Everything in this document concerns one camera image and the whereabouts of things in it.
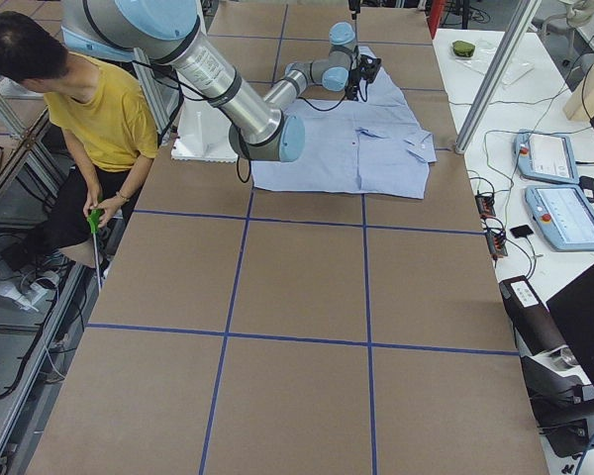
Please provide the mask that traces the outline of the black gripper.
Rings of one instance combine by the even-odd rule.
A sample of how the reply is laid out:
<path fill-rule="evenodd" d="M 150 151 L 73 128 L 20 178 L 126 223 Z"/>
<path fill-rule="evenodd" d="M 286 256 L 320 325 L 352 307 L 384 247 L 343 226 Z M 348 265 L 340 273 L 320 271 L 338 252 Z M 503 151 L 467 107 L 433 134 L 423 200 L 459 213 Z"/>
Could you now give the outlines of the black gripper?
<path fill-rule="evenodd" d="M 345 87 L 345 98 L 367 99 L 368 85 L 375 81 L 380 68 L 380 58 L 361 54 L 349 71 Z"/>

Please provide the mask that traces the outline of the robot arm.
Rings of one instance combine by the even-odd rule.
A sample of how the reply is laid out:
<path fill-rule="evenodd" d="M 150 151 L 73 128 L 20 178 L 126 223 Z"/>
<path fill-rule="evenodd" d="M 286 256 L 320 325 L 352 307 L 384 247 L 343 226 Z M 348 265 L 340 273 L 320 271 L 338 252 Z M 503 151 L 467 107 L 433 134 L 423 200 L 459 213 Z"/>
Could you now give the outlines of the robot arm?
<path fill-rule="evenodd" d="M 284 76 L 263 99 L 285 109 L 308 87 L 321 86 L 328 91 L 343 92 L 343 99 L 365 102 L 367 85 L 375 81 L 382 60 L 359 51 L 350 23 L 335 23 L 329 31 L 329 41 L 331 47 L 326 58 L 288 64 Z"/>
<path fill-rule="evenodd" d="M 293 162 L 305 145 L 303 121 L 271 106 L 211 45 L 194 1 L 64 1 L 68 48 L 130 62 L 134 50 L 173 67 L 232 123 L 231 142 L 251 160 Z"/>

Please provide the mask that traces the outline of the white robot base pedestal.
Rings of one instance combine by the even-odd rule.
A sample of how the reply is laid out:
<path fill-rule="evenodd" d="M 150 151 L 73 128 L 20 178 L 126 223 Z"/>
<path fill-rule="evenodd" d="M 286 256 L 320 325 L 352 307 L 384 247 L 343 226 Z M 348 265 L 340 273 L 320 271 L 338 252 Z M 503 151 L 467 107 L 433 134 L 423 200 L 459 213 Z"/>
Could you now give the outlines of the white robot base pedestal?
<path fill-rule="evenodd" d="M 229 119 L 206 104 L 185 102 L 171 156 L 174 160 L 236 162 L 229 142 Z"/>

